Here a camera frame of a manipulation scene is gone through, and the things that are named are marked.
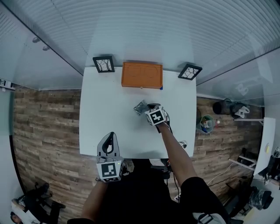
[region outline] black picture frame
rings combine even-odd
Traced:
[[[95,67],[96,67],[98,73],[115,72],[112,56],[93,57],[92,60],[93,60],[93,62],[95,64]],[[102,70],[102,65],[104,65],[104,64],[100,64],[98,62],[100,60],[104,61],[105,66],[107,67],[106,70]]]
[[[187,71],[188,68],[193,69],[192,71],[197,70],[195,73],[190,72],[190,70],[189,70],[189,72],[191,74],[193,74],[193,76],[191,78],[183,76],[183,75],[186,75],[185,72]],[[187,79],[187,80],[193,80],[198,75],[198,73],[201,72],[201,70],[202,70],[202,67],[198,67],[198,66],[191,65],[191,64],[186,64],[186,66],[183,68],[182,72],[178,75],[178,78],[180,78],[180,79]]]

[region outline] white table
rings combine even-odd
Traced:
[[[265,117],[264,119],[235,119],[235,121],[258,121],[263,124],[263,130],[262,130],[262,143],[259,151],[259,157],[258,160],[252,160],[248,159],[243,156],[239,156],[242,159],[246,159],[252,164],[250,166],[244,165],[242,163],[239,163],[235,160],[229,159],[229,161],[234,162],[236,164],[239,164],[243,167],[246,167],[250,170],[254,171],[254,175],[261,172],[263,169],[265,169],[268,166],[268,163],[270,161],[270,156],[273,149],[273,142],[274,142],[274,135],[275,135],[275,125],[276,120],[274,118],[268,118]]]
[[[163,90],[122,87],[122,68],[114,73],[98,73],[85,68],[80,102],[80,153],[97,155],[97,145],[109,132],[115,132],[123,158],[168,158],[161,134],[145,115],[134,107],[143,99],[160,103],[170,116],[178,141],[187,142],[193,156],[196,132],[196,80],[178,78],[177,72],[163,72]]]

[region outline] person's arm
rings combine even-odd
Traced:
[[[12,203],[13,203],[17,208],[19,208],[19,209],[21,209],[21,210],[23,210],[23,211],[25,210],[25,207],[24,207],[23,205],[20,205],[16,199],[12,199]]]
[[[175,139],[169,127],[165,123],[157,125],[161,131],[168,158],[177,181],[182,186],[183,182],[190,177],[197,177],[192,161],[186,151]]]
[[[279,180],[271,179],[270,182],[277,185],[277,186],[280,186],[280,181]]]
[[[104,195],[107,190],[107,183],[98,181],[84,203],[81,218],[96,222]]]

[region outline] cable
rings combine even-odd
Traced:
[[[174,173],[173,173],[173,178],[174,178],[174,183],[175,183],[175,185],[176,185],[176,188],[177,188],[177,190],[178,190],[178,203],[180,203],[180,192],[179,192],[179,188],[178,188],[178,186],[177,186],[177,184],[176,184],[176,179],[175,179]]]
[[[168,127],[169,127],[171,133],[173,134],[173,131],[172,131],[171,126],[170,126],[170,117],[169,117],[169,114],[168,114],[167,112],[165,112],[165,115],[168,117],[168,121],[166,122],[166,124],[168,125]]]
[[[218,176],[224,174],[224,173],[231,167],[231,165],[233,165],[233,163],[230,164],[229,167],[228,167],[224,172],[222,172],[222,173],[220,173],[219,175],[215,176],[212,180],[214,180],[216,177],[218,177]]]
[[[216,185],[216,184],[222,183],[222,182],[224,182],[224,181],[226,181],[226,180],[228,180],[228,179],[233,179],[233,178],[236,178],[236,177],[237,177],[237,176],[235,176],[235,177],[229,177],[229,178],[227,178],[227,179],[225,179],[225,180],[222,180],[222,181],[220,181],[220,182],[218,182],[218,183],[209,185],[208,187],[212,187],[212,186],[214,186],[214,185]]]
[[[186,149],[187,144],[185,144],[184,142],[179,142],[179,144],[180,144],[184,149]]]

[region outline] orange tray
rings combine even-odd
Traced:
[[[162,87],[162,65],[124,62],[122,86],[160,89]]]

